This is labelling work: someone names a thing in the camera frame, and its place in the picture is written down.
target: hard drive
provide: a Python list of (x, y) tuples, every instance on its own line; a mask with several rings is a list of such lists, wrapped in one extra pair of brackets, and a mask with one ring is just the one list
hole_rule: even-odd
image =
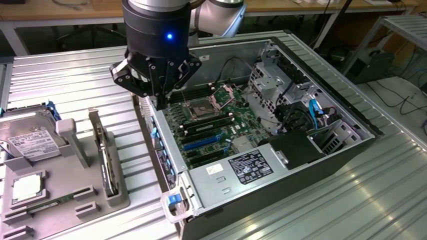
[(10, 109), (0, 117), (0, 147), (11, 158), (26, 157), (31, 162), (61, 155), (67, 145), (57, 130), (59, 115), (46, 104)]

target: floor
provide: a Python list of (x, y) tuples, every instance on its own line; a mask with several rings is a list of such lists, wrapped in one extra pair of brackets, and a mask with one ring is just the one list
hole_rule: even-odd
[[(301, 39), (309, 41), (310, 37), (315, 38), (314, 27), (315, 21), (313, 16), (307, 15), (301, 22), (299, 16), (281, 16), (274, 22), (270, 22), (273, 16), (261, 17), (258, 25), (255, 25), (255, 17), (246, 17), (239, 29), (239, 33), (257, 33), (274, 30), (291, 30)], [(74, 31), (73, 26), (59, 26), (59, 35), (66, 35)], [(118, 31), (126, 33), (125, 24), (118, 24)], [(46, 54), (62, 51), (75, 51), (93, 49), (91, 33), (86, 32), (79, 36), (74, 36), (65, 41), (63, 49), (58, 46), (55, 32), (51, 27), (25, 27), (18, 29), (19, 35), (27, 45), (31, 54)], [(106, 48), (126, 45), (123, 38), (110, 35), (105, 32), (99, 32), (95, 48)], [(13, 48), (0, 32), (0, 57), (14, 56)]]

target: corrugated metal panel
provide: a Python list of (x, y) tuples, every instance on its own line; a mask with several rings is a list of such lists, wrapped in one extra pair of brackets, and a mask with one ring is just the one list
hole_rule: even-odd
[(205, 239), (424, 239), (427, 155), (355, 86), (291, 35), (306, 63), (386, 133), (335, 175)]
[[(330, 178), (249, 216), (206, 239), (421, 239), (427, 235), (427, 158), (412, 137), (374, 109), (370, 101), (307, 46), (281, 31), (277, 36), (381, 127), (386, 137)], [(203, 43), (227, 41), (217, 37)], [(55, 101), (63, 116), (78, 120), (79, 137), (91, 133), (87, 108), (98, 107), (114, 132), (131, 206), (67, 230), (62, 239), (178, 239), (159, 203), (161, 188), (127, 91), (115, 86), (109, 66), (125, 47), (18, 57), (10, 107)]]

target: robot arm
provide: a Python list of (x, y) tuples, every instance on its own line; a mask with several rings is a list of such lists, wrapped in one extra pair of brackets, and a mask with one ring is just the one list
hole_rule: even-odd
[(190, 28), (233, 37), (243, 19), (243, 0), (123, 0), (126, 59), (110, 67), (114, 82), (165, 109), (173, 90), (202, 66), (189, 51)]

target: blue pcie slot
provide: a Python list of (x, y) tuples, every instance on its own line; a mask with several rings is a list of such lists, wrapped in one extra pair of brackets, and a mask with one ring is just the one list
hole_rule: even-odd
[(195, 143), (191, 143), (191, 144), (187, 144), (185, 146), (185, 151), (189, 151), (189, 150), (193, 150), (193, 149), (197, 149), (197, 148), (201, 148), (209, 144), (214, 144), (214, 143), (218, 143), (221, 141), (222, 137), (219, 135), (217, 136), (213, 136), (202, 141), (198, 141)]

